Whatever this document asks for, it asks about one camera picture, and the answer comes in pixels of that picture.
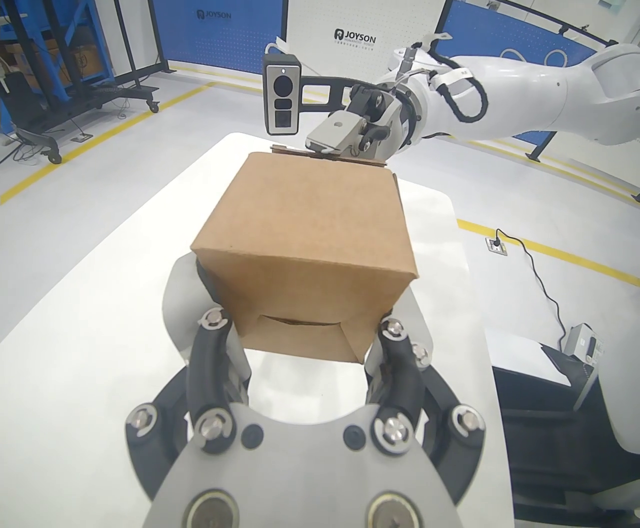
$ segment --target yellow floor line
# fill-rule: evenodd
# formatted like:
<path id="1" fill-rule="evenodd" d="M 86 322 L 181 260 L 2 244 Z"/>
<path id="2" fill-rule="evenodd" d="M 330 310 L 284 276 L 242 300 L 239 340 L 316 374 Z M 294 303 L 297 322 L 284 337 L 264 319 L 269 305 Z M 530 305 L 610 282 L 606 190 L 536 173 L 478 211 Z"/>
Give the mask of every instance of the yellow floor line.
<path id="1" fill-rule="evenodd" d="M 160 111 L 169 108 L 181 101 L 184 101 L 185 99 L 188 99 L 194 95 L 196 95 L 197 93 L 200 93 L 212 86 L 216 86 L 216 85 L 221 85 L 221 86 L 230 86 L 232 88 L 241 88 L 244 90 L 250 90 L 251 92 L 262 92 L 261 88 L 254 88 L 252 86 L 238 86 L 237 84 L 232 84 L 232 83 L 226 83 L 224 81 L 211 81 L 210 83 L 206 83 L 203 84 L 202 86 L 198 86 L 198 88 L 194 88 L 193 90 L 183 93 L 182 95 L 179 95 L 178 97 L 171 99 L 163 104 L 161 104 L 160 106 Z M 305 100 L 305 102 L 316 102 L 313 100 Z M 5 204 L 8 200 L 10 200 L 11 198 L 15 197 L 16 195 L 18 195 L 19 193 L 21 193 L 22 191 L 24 191 L 26 188 L 30 187 L 31 185 L 33 185 L 35 182 L 41 180 L 42 178 L 44 178 L 45 176 L 47 176 L 48 174 L 51 174 L 55 169 L 57 169 L 58 167 L 64 165 L 66 162 L 71 161 L 72 159 L 77 158 L 78 156 L 80 156 L 81 154 L 84 154 L 85 152 L 87 152 L 88 150 L 90 150 L 93 147 L 96 147 L 97 145 L 100 145 L 101 143 L 104 143 L 106 140 L 112 138 L 113 136 L 119 134 L 120 132 L 127 130 L 129 128 L 131 128 L 132 126 L 136 125 L 137 123 L 140 123 L 141 121 L 144 121 L 145 119 L 151 117 L 153 115 L 153 113 L 151 111 L 147 111 L 144 112 L 142 114 L 139 114 L 137 116 L 134 116 L 130 119 L 128 119 L 125 123 L 122 123 L 114 128 L 112 128 L 111 130 L 105 132 L 104 134 L 101 134 L 100 136 L 97 136 L 95 138 L 90 139 L 89 141 L 86 141 L 85 143 L 83 143 L 80 147 L 77 147 L 76 149 L 72 150 L 71 152 L 68 152 L 64 155 L 63 158 L 63 162 L 61 165 L 47 165 L 46 167 L 43 167 L 39 170 L 37 170 L 35 173 L 33 173 L 31 176 L 29 176 L 28 178 L 24 179 L 23 181 L 21 181 L 20 183 L 14 185 L 14 187 L 10 188 L 8 191 L 5 191 L 2 195 L 0 195 L 0 204 Z M 491 145 L 485 145 L 484 143 L 479 143 L 477 141 L 468 141 L 468 143 L 473 143 L 475 145 L 478 145 L 481 148 L 488 148 L 489 150 L 496 150 L 498 152 L 501 152 L 503 154 L 507 154 L 509 156 L 513 156 L 516 157 L 518 159 L 522 159 L 520 156 L 518 156 L 517 154 L 513 153 L 513 152 L 508 152 L 507 150 L 502 150 L 501 148 L 497 148 L 497 147 L 492 147 Z M 538 164 L 535 161 L 531 161 L 529 160 L 529 158 L 524 157 L 525 160 L 530 161 L 531 163 L 535 163 Z M 559 171 L 559 172 L 563 172 L 569 176 L 572 177 L 576 177 L 579 179 L 582 179 L 570 172 L 567 171 L 563 171 L 562 169 L 558 169 L 556 167 L 550 167 L 553 170 Z M 582 179 L 585 182 L 587 182 L 588 184 L 591 185 L 596 185 L 599 186 L 598 184 L 594 184 L 593 182 L 587 180 L 587 179 Z M 603 189 L 609 191 L 609 192 L 613 192 L 610 189 L 607 189 L 603 186 L 600 186 Z M 637 205 L 637 202 L 635 200 L 633 200 L 633 198 L 630 198 L 630 200 Z M 493 237 L 495 236 L 495 229 L 492 229 L 490 227 L 486 227 L 480 224 L 476 224 L 476 223 L 472 223 L 466 220 L 458 220 L 458 226 L 460 227 L 460 229 L 464 229 L 466 231 L 470 231 L 476 234 L 480 234 L 486 237 Z M 517 242 L 512 241 L 508 238 L 504 238 L 506 242 L 512 243 L 512 244 L 517 244 Z M 618 280 L 621 280 L 623 282 L 627 282 L 629 284 L 632 284 L 634 286 L 638 286 L 640 287 L 640 278 L 634 276 L 634 275 L 630 275 L 628 273 L 625 273 L 623 271 L 619 271 L 617 269 L 613 269 L 610 268 L 609 266 L 604 266 L 603 264 L 599 264 L 597 262 L 594 262 L 592 260 L 588 260 L 588 259 L 584 259 L 582 257 L 579 257 L 578 255 L 573 255 L 572 253 L 567 253 L 564 252 L 562 250 L 558 250 L 549 246 L 545 246 L 543 244 L 539 244 L 537 242 L 533 242 L 530 240 L 524 240 L 523 242 L 527 245 L 527 248 L 538 252 L 538 253 L 542 253 L 544 255 L 548 255 L 550 257 L 553 257 L 555 259 L 559 259 L 559 260 L 563 260 L 565 262 L 569 262 L 570 264 L 575 264 L 577 266 L 581 266 L 583 268 L 587 268 L 587 269 L 591 269 L 593 271 L 597 271 L 598 273 L 602 273 L 604 275 L 608 275 L 610 277 L 616 278 Z"/>
<path id="2" fill-rule="evenodd" d="M 174 99 L 171 99 L 167 102 L 162 103 L 160 105 L 160 111 L 166 108 L 169 108 L 174 104 L 178 104 L 179 102 L 182 102 L 185 99 L 189 99 L 190 97 L 196 95 L 197 93 L 200 93 L 216 84 L 225 84 L 225 83 L 218 83 L 216 81 L 213 81 L 211 83 L 203 84 L 202 86 L 199 86 L 198 88 L 195 88 L 190 92 L 183 93 L 182 95 L 179 95 Z M 136 125 L 137 123 L 140 123 L 141 121 L 144 121 L 145 119 L 150 118 L 152 115 L 154 114 L 151 111 L 146 111 L 142 114 L 131 117 L 121 125 L 118 125 L 112 128 L 111 130 L 105 132 L 104 134 L 100 134 L 99 136 L 96 136 L 95 138 L 92 138 L 82 143 L 80 147 L 75 148 L 71 152 L 65 153 L 65 155 L 63 156 L 63 162 L 60 165 L 48 164 L 47 166 L 41 169 L 38 169 L 28 178 L 22 180 L 18 184 L 11 187 L 8 191 L 5 191 L 4 193 L 2 193 L 0 195 L 0 205 L 5 204 L 7 201 L 11 200 L 11 198 L 15 197 L 16 195 L 18 195 L 19 193 L 21 193 L 22 191 L 24 191 L 25 189 L 33 185 L 35 182 L 42 180 L 45 176 L 47 176 L 48 174 L 51 174 L 58 167 L 63 166 L 65 163 L 71 161 L 72 159 L 77 158 L 81 154 L 84 154 L 87 150 L 90 150 L 93 147 L 96 147 L 97 145 L 104 143 L 106 140 L 112 138 L 116 134 L 120 134 L 122 131 L 130 129 L 133 125 Z"/>
<path id="3" fill-rule="evenodd" d="M 262 79 L 257 80 L 257 79 L 247 79 L 245 77 L 238 77 L 238 76 L 234 76 L 234 75 L 226 75 L 226 74 L 219 74 L 216 72 L 204 72 L 202 70 L 198 70 L 197 68 L 185 68 L 182 66 L 172 66 L 172 68 L 174 70 L 178 70 L 178 71 L 185 71 L 185 72 L 194 72 L 197 74 L 204 74 L 204 75 L 210 75 L 213 77 L 222 77 L 223 79 L 234 79 L 236 81 L 244 81 L 245 83 L 254 83 L 254 84 L 259 84 L 260 88 L 255 88 L 253 86 L 241 86 L 238 84 L 232 84 L 232 83 L 222 83 L 219 82 L 219 84 L 224 84 L 225 86 L 231 86 L 233 88 L 240 88 L 243 90 L 251 90 L 252 92 L 260 92 L 262 93 Z M 328 94 L 327 93 L 321 93 L 321 92 L 314 92 L 313 90 L 305 90 L 305 93 L 308 95 L 315 95 L 316 97 L 320 97 L 321 100 L 315 100 L 315 99 L 308 99 L 308 98 L 303 98 L 303 102 L 308 102 L 308 103 L 320 103 L 320 104 L 326 104 L 328 101 Z"/>
<path id="4" fill-rule="evenodd" d="M 458 227 L 460 229 L 464 229 L 465 231 L 471 231 L 471 233 L 476 233 L 485 237 L 495 237 L 495 229 L 477 223 L 468 222 L 467 220 L 458 220 Z M 501 239 L 503 239 L 505 242 L 508 242 L 509 244 L 519 245 L 515 240 L 512 240 L 505 236 L 502 236 Z M 640 287 L 640 278 L 634 275 L 630 275 L 629 273 L 625 273 L 624 271 L 619 271 L 617 269 L 610 268 L 609 266 L 605 266 L 604 264 L 594 262 L 593 260 L 585 259 L 583 257 L 579 257 L 578 255 L 567 253 L 566 251 L 557 250 L 550 246 L 545 246 L 544 244 L 539 244 L 531 240 L 522 239 L 522 241 L 530 251 L 542 253 L 544 255 L 548 255 L 549 257 L 563 260 L 565 262 L 569 262 L 570 264 L 575 264 L 576 266 L 581 266 L 582 268 L 590 269 L 592 271 L 597 271 L 598 273 L 602 273 L 603 275 L 608 275 L 609 277 L 616 278 L 618 280 L 621 280 L 622 282 Z"/>
<path id="5" fill-rule="evenodd" d="M 624 195 L 621 194 L 613 189 L 611 189 L 610 187 L 604 186 L 604 185 L 600 185 L 599 183 L 593 182 L 587 178 L 584 178 L 582 176 L 578 176 L 577 174 L 574 174 L 573 172 L 569 172 L 568 170 L 564 170 L 564 169 L 560 169 L 558 167 L 554 167 L 552 165 L 547 165 L 546 163 L 541 163 L 538 161 L 533 161 L 532 159 L 529 159 L 527 156 L 524 155 L 524 153 L 522 155 L 517 154 L 516 152 L 510 152 L 508 150 L 504 150 L 503 148 L 498 148 L 498 147 L 494 147 L 492 145 L 487 145 L 485 143 L 481 143 L 480 141 L 472 141 L 472 140 L 468 140 L 465 143 L 469 143 L 471 145 L 477 145 L 480 148 L 486 148 L 488 150 L 493 150 L 495 152 L 500 152 L 501 154 L 506 154 L 507 156 L 511 156 L 514 157 L 516 159 L 519 159 L 520 161 L 525 161 L 528 163 L 532 163 L 538 167 L 543 166 L 545 168 L 548 168 L 550 170 L 553 170 L 555 172 L 558 172 L 560 174 L 564 174 L 566 176 L 569 176 L 569 178 L 572 178 L 574 180 L 578 180 L 579 182 L 584 183 L 585 185 L 591 186 L 591 187 L 595 187 L 601 191 L 605 191 L 606 193 L 610 193 L 613 195 L 616 195 L 617 197 L 621 198 L 622 200 L 624 200 L 625 202 L 632 204 L 636 207 L 639 207 L 640 204 L 638 202 L 636 202 L 635 199 L 633 199 L 631 196 L 629 195 Z"/>
<path id="6" fill-rule="evenodd" d="M 516 150 L 522 150 L 522 148 L 519 147 L 518 145 L 512 145 L 508 141 L 504 141 L 504 140 L 492 140 L 492 141 L 494 143 L 500 143 L 501 145 L 505 145 L 506 147 L 515 148 Z M 554 163 L 557 163 L 559 165 L 564 165 L 565 167 L 569 167 L 570 169 L 577 170 L 578 172 L 582 172 L 583 174 L 587 174 L 587 175 L 595 178 L 596 180 L 600 180 L 601 182 L 605 182 L 605 183 L 608 183 L 609 185 L 617 187 L 621 191 L 625 191 L 625 192 L 628 192 L 630 194 L 635 194 L 636 193 L 636 190 L 632 189 L 631 187 L 628 187 L 628 186 L 626 186 L 624 184 L 620 184 L 618 182 L 611 181 L 611 180 L 605 178 L 604 176 L 601 176 L 600 174 L 596 174 L 595 172 L 591 172 L 591 171 L 585 170 L 583 168 L 576 167 L 575 165 L 572 165 L 571 163 L 567 163 L 566 161 L 560 161 L 559 159 L 556 159 L 554 157 L 548 156 L 547 154 L 545 154 L 543 156 L 543 158 L 544 159 L 548 159 L 550 161 L 553 161 Z M 555 169 L 556 168 L 556 167 L 554 167 L 552 165 L 549 165 L 548 163 L 544 163 L 543 161 L 541 161 L 540 163 L 542 165 L 546 166 L 546 167 L 551 168 L 551 169 Z"/>

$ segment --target white tabletop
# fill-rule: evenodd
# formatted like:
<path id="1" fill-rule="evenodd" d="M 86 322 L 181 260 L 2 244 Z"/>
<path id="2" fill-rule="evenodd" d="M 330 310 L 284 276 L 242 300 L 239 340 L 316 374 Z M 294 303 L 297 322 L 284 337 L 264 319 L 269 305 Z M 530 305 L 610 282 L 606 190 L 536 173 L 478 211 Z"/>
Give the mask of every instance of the white tabletop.
<path id="1" fill-rule="evenodd" d="M 124 420 L 184 366 L 163 324 L 166 280 L 246 156 L 271 144 L 244 134 L 224 138 L 101 242 L 0 343 L 1 526 L 142 525 L 149 502 L 129 462 Z M 400 180 L 399 188 L 420 273 L 412 289 L 433 337 L 433 365 L 487 425 L 476 478 L 458 511 L 468 528 L 512 527 L 492 366 L 452 205 L 416 184 Z M 273 418 L 332 419 L 364 402 L 361 365 L 248 355 L 251 405 Z"/>

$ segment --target caster wheel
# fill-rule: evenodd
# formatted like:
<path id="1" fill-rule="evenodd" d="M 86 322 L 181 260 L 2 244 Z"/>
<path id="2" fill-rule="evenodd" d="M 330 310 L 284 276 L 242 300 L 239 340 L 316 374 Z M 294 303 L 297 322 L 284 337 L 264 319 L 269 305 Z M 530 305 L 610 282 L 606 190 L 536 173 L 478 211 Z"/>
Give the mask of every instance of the caster wheel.
<path id="1" fill-rule="evenodd" d="M 53 163 L 53 165 L 60 165 L 62 163 L 62 156 L 60 156 L 59 154 L 55 154 L 52 152 L 51 154 L 47 155 L 47 157 L 49 158 L 49 161 Z"/>

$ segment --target cardboard box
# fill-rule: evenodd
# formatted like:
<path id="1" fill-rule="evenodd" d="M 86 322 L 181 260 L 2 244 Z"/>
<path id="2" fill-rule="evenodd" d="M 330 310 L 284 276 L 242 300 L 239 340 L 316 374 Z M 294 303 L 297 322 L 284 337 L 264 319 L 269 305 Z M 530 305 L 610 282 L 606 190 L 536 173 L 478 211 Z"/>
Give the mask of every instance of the cardboard box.
<path id="1" fill-rule="evenodd" d="M 362 363 L 417 278 L 395 175 L 309 156 L 250 154 L 191 249 L 243 346 L 294 356 Z"/>
<path id="2" fill-rule="evenodd" d="M 57 43 L 55 40 L 47 40 L 45 41 L 47 44 L 47 52 L 49 53 L 51 61 L 55 64 L 58 60 L 58 56 L 60 55 L 60 50 L 56 47 Z M 40 85 L 38 81 L 36 81 L 35 76 L 33 75 L 33 70 L 31 69 L 31 65 L 29 64 L 26 55 L 22 51 L 22 47 L 20 44 L 11 44 L 7 45 L 6 49 L 13 53 L 13 57 L 15 58 L 16 64 L 20 68 L 20 71 L 24 74 L 29 83 L 30 87 L 40 89 Z M 40 49 L 35 47 L 36 57 L 38 58 L 38 62 L 45 73 L 48 73 L 45 68 L 42 57 L 40 56 Z M 102 62 L 100 61 L 100 56 L 98 54 L 98 50 L 96 46 L 84 45 L 71 50 L 71 53 L 76 60 L 76 64 L 78 66 L 78 70 L 80 71 L 81 77 L 88 77 L 95 74 L 99 74 L 104 70 L 102 66 Z M 71 77 L 67 71 L 67 66 L 63 63 L 60 70 L 58 71 L 58 79 L 63 86 L 68 86 L 71 84 Z"/>

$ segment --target floor outlet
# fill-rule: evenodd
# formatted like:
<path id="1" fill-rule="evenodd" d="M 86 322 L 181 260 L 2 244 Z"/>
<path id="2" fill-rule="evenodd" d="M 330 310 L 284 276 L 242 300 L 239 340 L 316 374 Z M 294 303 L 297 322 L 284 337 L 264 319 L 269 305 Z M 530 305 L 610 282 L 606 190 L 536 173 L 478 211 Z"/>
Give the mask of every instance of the floor outlet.
<path id="1" fill-rule="evenodd" d="M 498 255 L 504 255 L 505 257 L 507 256 L 507 248 L 504 247 L 504 242 L 500 242 L 499 246 L 494 246 L 493 242 L 495 242 L 494 238 L 485 238 L 484 240 L 486 240 L 486 246 L 489 249 L 489 251 L 491 251 L 492 253 L 498 253 Z"/>

